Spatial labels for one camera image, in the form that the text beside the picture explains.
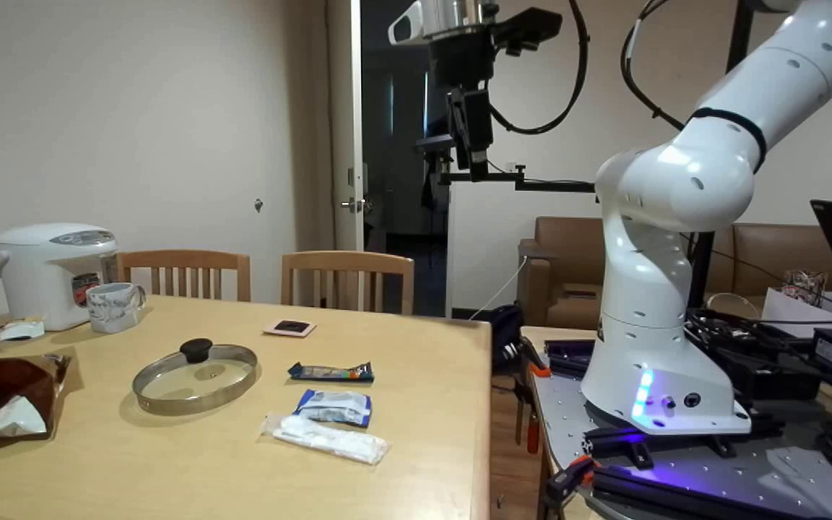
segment white container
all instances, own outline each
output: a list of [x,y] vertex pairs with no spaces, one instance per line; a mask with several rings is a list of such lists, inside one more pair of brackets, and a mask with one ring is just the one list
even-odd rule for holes
[[0,235],[0,276],[12,318],[48,330],[90,321],[88,288],[105,284],[116,237],[100,224],[40,222]]

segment wooden table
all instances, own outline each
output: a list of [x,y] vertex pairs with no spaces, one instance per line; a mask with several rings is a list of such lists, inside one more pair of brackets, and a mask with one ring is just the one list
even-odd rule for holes
[[[547,341],[572,341],[572,337],[595,337],[592,330],[558,330],[558,326],[523,326],[523,336],[533,341],[539,352],[545,352]],[[584,398],[578,383],[568,389],[572,378],[534,378],[526,375],[533,383],[533,395],[545,422],[545,461],[542,461],[542,483],[553,480],[558,469],[569,464],[578,454],[584,454],[581,440],[572,430],[584,430],[569,415],[586,415]],[[822,383],[818,405],[832,415],[832,383]],[[572,496],[565,510],[549,510],[545,502],[539,509],[539,518],[605,518],[595,513],[584,496]]]
[[[279,318],[319,323],[311,337],[273,337]],[[237,402],[194,415],[150,415],[133,375],[189,337],[251,346],[261,378]],[[139,326],[100,336],[88,323],[12,344],[0,354],[71,350],[53,440],[0,445],[0,518],[488,518],[488,323],[329,311],[266,302],[150,297]],[[378,464],[261,437],[308,388],[295,363],[370,362]]]

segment chair backrest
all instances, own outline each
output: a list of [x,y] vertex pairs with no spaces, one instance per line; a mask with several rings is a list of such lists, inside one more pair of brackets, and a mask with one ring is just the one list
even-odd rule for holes
[[116,253],[116,276],[139,279],[147,274],[150,294],[181,294],[222,301],[222,285],[234,276],[237,301],[251,301],[251,268],[247,253],[204,249],[156,249]]
[[415,258],[383,252],[295,252],[282,261],[282,302],[384,311],[399,279],[399,311],[415,314]]

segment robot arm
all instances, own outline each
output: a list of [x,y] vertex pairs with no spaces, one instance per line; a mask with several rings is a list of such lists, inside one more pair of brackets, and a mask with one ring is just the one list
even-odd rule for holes
[[660,146],[614,157],[595,183],[607,279],[584,395],[657,437],[748,432],[728,375],[685,337],[683,232],[731,224],[767,151],[832,97],[832,0],[805,0]]

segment door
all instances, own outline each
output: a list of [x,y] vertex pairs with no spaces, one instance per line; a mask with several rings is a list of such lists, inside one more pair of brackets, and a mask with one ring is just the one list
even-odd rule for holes
[[364,249],[363,0],[329,0],[332,222],[338,249]]

